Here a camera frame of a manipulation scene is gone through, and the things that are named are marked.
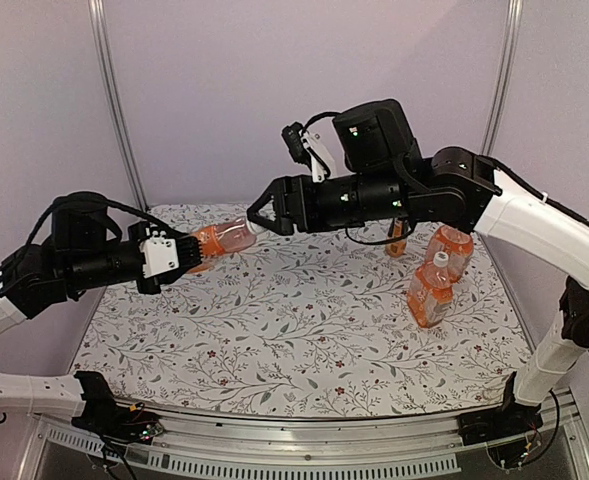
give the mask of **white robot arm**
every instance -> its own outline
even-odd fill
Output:
[[[589,350],[589,221],[547,198],[496,159],[448,147],[423,158],[401,105],[370,102],[333,117],[354,175],[314,181],[281,177],[248,209],[248,218],[280,235],[362,227],[401,219],[409,225],[438,221],[463,232],[507,241],[568,275],[560,311],[531,360],[508,379],[499,407],[459,416],[465,444],[486,442],[542,425],[539,410],[558,380]],[[283,135],[297,163],[306,161],[295,123]],[[261,211],[271,203],[274,214]]]
[[[108,207],[147,221],[132,225],[129,240],[121,241]],[[32,244],[49,213],[51,236],[42,245]],[[108,231],[114,235],[111,240]],[[41,217],[26,245],[1,264],[0,334],[54,303],[78,299],[90,288],[136,281],[139,292],[158,293],[161,285],[173,283],[200,263],[196,238],[145,212],[95,193],[60,197]],[[0,413],[10,412],[72,417],[79,428],[123,442],[148,441],[161,428],[155,414],[118,406],[98,372],[60,377],[0,373]],[[132,418],[137,421],[130,425]]]

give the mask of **white bottle cap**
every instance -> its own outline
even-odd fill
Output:
[[[447,267],[447,263],[450,261],[450,257],[445,252],[436,252],[434,255],[434,265],[439,268]]]
[[[250,222],[248,219],[245,219],[245,226],[247,229],[252,232],[254,235],[260,235],[263,232],[267,231],[267,228],[263,228],[260,225]]]

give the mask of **lavender wall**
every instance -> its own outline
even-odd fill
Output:
[[[0,261],[60,194],[131,202],[105,101],[86,2],[0,2]],[[60,374],[96,294],[0,337],[0,371]],[[0,479],[13,478],[25,417],[0,426]]]
[[[133,148],[152,204],[254,200],[302,173],[280,131],[396,97],[426,155],[478,149],[507,3],[106,2]],[[338,142],[329,121],[319,130]]]
[[[525,2],[505,116],[494,156],[589,218],[589,2]],[[563,275],[492,244],[536,340],[558,309]],[[589,431],[589,357],[570,384]]]

